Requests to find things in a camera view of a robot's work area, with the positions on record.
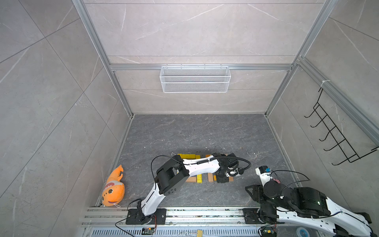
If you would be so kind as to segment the orange plush toy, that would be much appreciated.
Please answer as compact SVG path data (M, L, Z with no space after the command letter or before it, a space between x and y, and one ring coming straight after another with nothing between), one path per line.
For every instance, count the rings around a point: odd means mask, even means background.
M114 206L123 200L125 195L125 185L121 182L123 171L122 165L119 165L109 175L101 196L104 206Z

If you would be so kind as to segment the aluminium frame post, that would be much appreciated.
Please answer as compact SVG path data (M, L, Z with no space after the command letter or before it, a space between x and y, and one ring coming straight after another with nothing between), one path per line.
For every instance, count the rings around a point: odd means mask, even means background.
M109 59L106 55L106 52L103 48L103 45L100 41L100 38L99 38L99 36L95 30L95 27L91 21L91 18L90 18L89 13L86 9L84 1L73 0L73 4L74 4L82 22L83 22L83 24L84 24L84 27L85 27L93 45L94 45L94 47L95 47L95 50L96 50L101 62L104 65L104 68L105 68L108 76L110 77L110 80L111 80L120 100L121 100L121 103L122 103L128 117L130 119L132 119L133 113L131 111L131 108L130 108L130 106L127 102L127 99L123 93L122 87L121 87L118 79L116 78L116 75L114 74L113 70L111 69L111 64L110 64Z

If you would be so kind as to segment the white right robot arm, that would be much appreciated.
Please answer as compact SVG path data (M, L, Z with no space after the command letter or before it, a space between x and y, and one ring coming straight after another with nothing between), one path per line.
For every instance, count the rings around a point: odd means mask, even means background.
M310 187L289 188L275 180L245 188L256 209L245 208L247 224L295 224L319 230L333 237L374 237L367 213L351 212L324 193Z

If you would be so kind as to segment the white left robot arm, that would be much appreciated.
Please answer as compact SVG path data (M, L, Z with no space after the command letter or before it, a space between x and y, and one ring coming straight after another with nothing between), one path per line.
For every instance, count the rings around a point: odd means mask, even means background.
M144 217L154 214L164 198L178 192L190 177L206 173L215 174L218 183L226 183L231 177L242 175L244 170L233 154L213 154L201 159L175 155L157 170L154 186L146 198L138 202L138 211Z

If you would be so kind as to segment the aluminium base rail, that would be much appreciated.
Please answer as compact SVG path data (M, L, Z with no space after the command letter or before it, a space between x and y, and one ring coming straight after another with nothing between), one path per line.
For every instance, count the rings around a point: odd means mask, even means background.
M135 208L90 207L80 219L85 237L322 237L304 224L263 224L249 207L161 207L144 223Z

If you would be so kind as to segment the tan wooden block angled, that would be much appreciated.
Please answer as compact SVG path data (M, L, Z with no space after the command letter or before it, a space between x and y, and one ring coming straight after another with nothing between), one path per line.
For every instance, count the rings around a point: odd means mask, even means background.
M208 173L207 174L208 182L214 182L214 175L213 173Z

